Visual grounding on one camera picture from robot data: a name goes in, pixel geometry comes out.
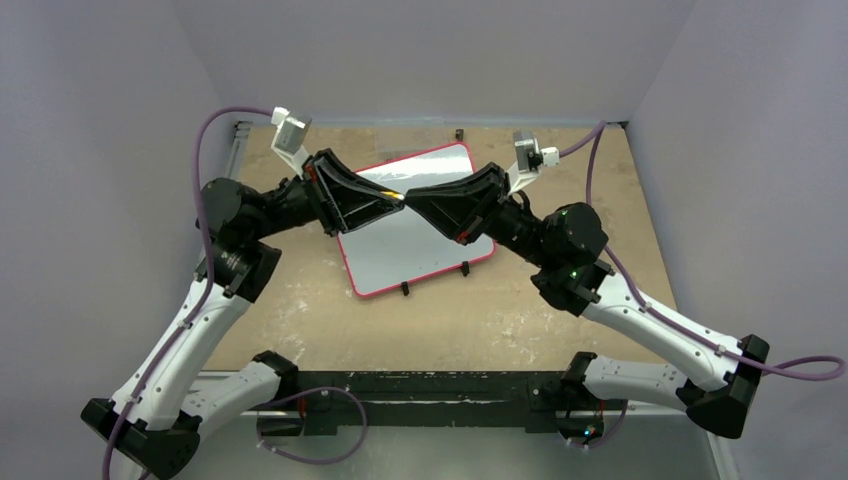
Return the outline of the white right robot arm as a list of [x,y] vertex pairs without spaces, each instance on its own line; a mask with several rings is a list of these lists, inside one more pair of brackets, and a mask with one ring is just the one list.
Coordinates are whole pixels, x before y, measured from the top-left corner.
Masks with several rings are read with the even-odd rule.
[[532,284],[554,309],[606,326],[658,356],[619,361],[574,356],[561,392],[576,407],[634,400],[683,412],[702,429],[739,438],[759,387],[766,341],[725,335],[641,292],[601,257],[608,242],[599,215],[584,202],[536,216],[526,194],[511,193],[496,165],[460,180],[407,192],[405,205],[446,238],[468,245],[488,237],[532,264]]

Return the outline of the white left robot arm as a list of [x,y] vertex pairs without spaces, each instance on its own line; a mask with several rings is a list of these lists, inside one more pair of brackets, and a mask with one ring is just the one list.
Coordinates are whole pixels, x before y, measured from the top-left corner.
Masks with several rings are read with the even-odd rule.
[[298,395],[298,369],[266,351],[211,389],[191,387],[212,352],[269,283],[281,251],[266,238],[319,222],[335,236],[403,207],[403,195],[350,171],[328,149],[309,156],[300,173],[261,192],[230,178],[200,192],[197,225],[204,257],[182,307],[134,375],[112,396],[91,399],[82,420],[107,443],[102,475],[114,479],[117,456],[128,479],[170,479],[202,440],[242,412],[284,409]]

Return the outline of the red framed whiteboard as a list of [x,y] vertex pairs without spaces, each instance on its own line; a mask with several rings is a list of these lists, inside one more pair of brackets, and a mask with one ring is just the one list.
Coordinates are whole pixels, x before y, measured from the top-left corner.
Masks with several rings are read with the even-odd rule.
[[[470,150],[462,142],[355,170],[400,193],[458,180],[474,171]],[[401,290],[402,282],[410,286],[452,270],[460,271],[464,261],[471,265],[490,258],[496,251],[494,242],[486,236],[469,246],[459,245],[408,208],[341,234],[337,242],[352,289],[360,297]]]

